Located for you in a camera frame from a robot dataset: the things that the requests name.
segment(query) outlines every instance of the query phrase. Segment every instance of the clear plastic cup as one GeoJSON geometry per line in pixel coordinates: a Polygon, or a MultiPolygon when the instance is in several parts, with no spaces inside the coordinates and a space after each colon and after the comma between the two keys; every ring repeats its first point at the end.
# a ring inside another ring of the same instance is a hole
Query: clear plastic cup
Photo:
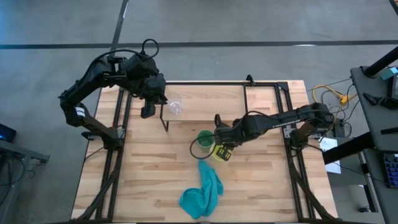
{"type": "Polygon", "coordinates": [[[175,115],[182,113],[181,96],[178,93],[169,93],[166,97],[170,112],[175,115]]]}

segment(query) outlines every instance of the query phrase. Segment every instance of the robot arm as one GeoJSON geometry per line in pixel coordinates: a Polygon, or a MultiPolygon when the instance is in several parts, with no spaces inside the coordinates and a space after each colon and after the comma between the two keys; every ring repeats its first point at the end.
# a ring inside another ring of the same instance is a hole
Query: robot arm
{"type": "Polygon", "coordinates": [[[216,151],[218,157],[227,161],[231,157],[231,151],[242,143],[257,139],[270,129],[305,121],[300,129],[295,129],[290,133],[290,146],[301,149],[308,142],[309,135],[318,128],[330,127],[334,121],[328,108],[321,103],[313,103],[293,111],[270,116],[265,114],[249,115],[249,113],[234,120],[232,127],[222,123],[218,114],[215,116],[215,142],[216,146],[222,148],[216,151]]]}
{"type": "Polygon", "coordinates": [[[153,56],[146,55],[144,51],[138,53],[126,49],[114,50],[95,58],[83,78],[59,96],[67,123],[90,130],[90,135],[101,137],[104,148],[110,150],[121,147],[116,128],[107,128],[95,120],[81,101],[98,88],[114,85],[127,90],[133,97],[145,99],[145,107],[141,109],[142,118],[155,114],[155,104],[167,104],[164,95],[165,79],[159,73],[153,56]],[[132,52],[134,55],[128,60],[124,57],[107,56],[122,51],[132,52]]]}

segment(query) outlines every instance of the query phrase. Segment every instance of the white paper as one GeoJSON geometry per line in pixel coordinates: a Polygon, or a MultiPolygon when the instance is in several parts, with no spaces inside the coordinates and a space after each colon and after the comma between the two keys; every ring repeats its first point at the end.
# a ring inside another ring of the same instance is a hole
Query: white paper
{"type": "MultiPolygon", "coordinates": [[[[326,152],[327,150],[333,149],[334,147],[337,146],[337,140],[330,138],[323,138],[322,142],[319,142],[319,146],[321,147],[323,152],[326,152]]],[[[341,174],[340,161],[332,162],[326,165],[326,171],[335,174],[341,174]]]]}

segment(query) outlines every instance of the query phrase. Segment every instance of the wooden table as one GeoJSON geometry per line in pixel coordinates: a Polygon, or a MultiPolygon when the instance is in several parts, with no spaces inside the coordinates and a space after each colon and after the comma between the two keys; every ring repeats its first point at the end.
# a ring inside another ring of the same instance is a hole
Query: wooden table
{"type": "MultiPolygon", "coordinates": [[[[288,83],[293,107],[309,104],[304,82],[288,83]]],[[[229,162],[207,159],[224,185],[224,196],[219,197],[219,205],[211,216],[192,220],[179,207],[178,200],[185,189],[200,187],[198,162],[189,153],[190,143],[200,130],[214,130],[215,113],[225,121],[232,121],[242,117],[245,109],[242,86],[168,85],[166,95],[171,91],[182,97],[183,113],[173,116],[165,106],[164,119],[173,121],[168,132],[160,122],[159,107],[155,116],[141,119],[143,101],[132,101],[113,221],[297,221],[280,128],[237,147],[229,162]]],[[[249,110],[278,113],[273,88],[254,86],[247,87],[246,91],[249,110]]],[[[107,126],[112,125],[117,96],[116,87],[102,89],[96,119],[107,126]]],[[[101,146],[101,141],[91,142],[87,154],[101,146]]],[[[78,217],[98,193],[105,157],[106,151],[102,150],[85,162],[72,218],[78,217]]],[[[321,152],[309,147],[303,151],[303,157],[312,192],[328,212],[337,217],[321,152]]],[[[300,197],[307,217],[302,191],[300,197]]],[[[106,197],[104,215],[108,211],[108,199],[106,197]]]]}

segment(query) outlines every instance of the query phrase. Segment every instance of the blue cloth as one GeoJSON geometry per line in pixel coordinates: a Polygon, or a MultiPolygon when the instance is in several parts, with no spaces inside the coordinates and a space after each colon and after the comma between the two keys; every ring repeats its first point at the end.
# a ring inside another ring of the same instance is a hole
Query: blue cloth
{"type": "Polygon", "coordinates": [[[218,205],[218,195],[224,194],[224,186],[216,171],[203,160],[199,160],[198,168],[201,189],[187,189],[180,198],[180,206],[194,219],[211,215],[218,205]]]}

